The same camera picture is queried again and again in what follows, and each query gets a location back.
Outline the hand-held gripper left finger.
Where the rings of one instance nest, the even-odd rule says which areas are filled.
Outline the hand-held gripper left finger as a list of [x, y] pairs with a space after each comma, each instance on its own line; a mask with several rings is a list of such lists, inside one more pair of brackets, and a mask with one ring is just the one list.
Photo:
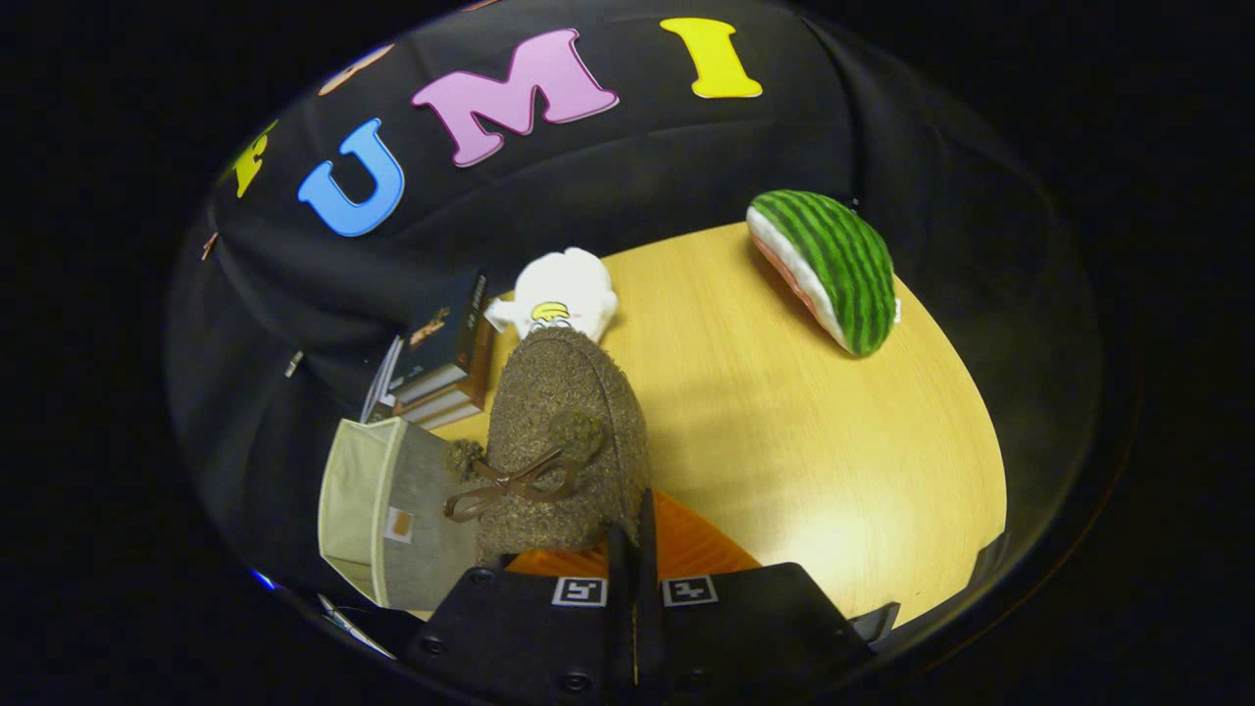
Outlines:
[[606, 578], [473, 567], [402, 661], [459, 702], [628, 702], [635, 563], [612, 530]]

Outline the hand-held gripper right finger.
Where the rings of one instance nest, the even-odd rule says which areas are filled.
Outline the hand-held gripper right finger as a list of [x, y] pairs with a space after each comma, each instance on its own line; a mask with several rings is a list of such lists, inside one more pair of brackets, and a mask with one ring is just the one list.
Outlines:
[[661, 493], [640, 520], [636, 656], [646, 702], [813, 702], [873, 661], [797, 563], [661, 576]]

